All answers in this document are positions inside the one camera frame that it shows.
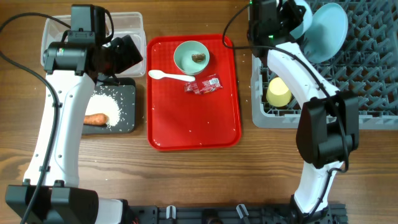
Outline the light blue plate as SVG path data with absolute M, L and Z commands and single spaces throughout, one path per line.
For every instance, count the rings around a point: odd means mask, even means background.
M 312 63 L 321 63 L 334 57 L 348 33 L 348 16 L 337 3 L 328 3 L 313 15 L 306 31 L 303 52 Z

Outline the yellow cup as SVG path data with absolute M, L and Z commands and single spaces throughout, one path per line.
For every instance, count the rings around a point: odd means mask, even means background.
M 291 91 L 280 77 L 275 77 L 270 81 L 266 99 L 271 106 L 283 107 L 289 104 L 291 98 Z

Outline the red snack wrapper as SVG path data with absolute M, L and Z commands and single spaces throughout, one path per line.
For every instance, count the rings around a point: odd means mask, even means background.
M 202 95 L 222 88 L 223 86 L 219 75 L 213 74 L 185 84 L 184 91 L 194 93 L 196 95 Z

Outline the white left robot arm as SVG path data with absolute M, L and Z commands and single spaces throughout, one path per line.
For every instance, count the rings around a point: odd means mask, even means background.
M 129 36 L 116 38 L 108 10 L 74 4 L 63 37 L 43 54 L 44 113 L 34 156 L 6 203 L 22 223 L 137 223 L 124 199 L 100 198 L 79 186 L 83 119 L 99 75 L 115 77 L 142 60 Z

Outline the white rice pile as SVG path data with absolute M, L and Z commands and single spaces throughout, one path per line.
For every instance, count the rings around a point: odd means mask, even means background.
M 103 113 L 109 118 L 104 126 L 110 128 L 119 123 L 121 109 L 112 97 L 108 95 L 93 95 L 89 100 L 85 116 L 96 113 Z

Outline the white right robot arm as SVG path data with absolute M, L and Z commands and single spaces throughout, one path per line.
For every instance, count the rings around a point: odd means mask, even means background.
M 297 40 L 312 24 L 305 1 L 251 1 L 245 7 L 246 48 L 282 79 L 301 108 L 296 145 L 304 164 L 290 218 L 314 222 L 326 216 L 333 179 L 348 171 L 349 155 L 358 148 L 358 97 L 325 80 L 304 56 Z

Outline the light blue bowl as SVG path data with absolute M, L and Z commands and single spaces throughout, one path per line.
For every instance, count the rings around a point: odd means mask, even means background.
M 295 3 L 296 5 L 303 6 L 305 8 L 305 12 L 302 16 L 303 21 L 299 24 L 298 27 L 290 32 L 290 35 L 294 39 L 299 39 L 310 28 L 312 24 L 313 13 L 311 7 L 305 0 L 295 0 Z

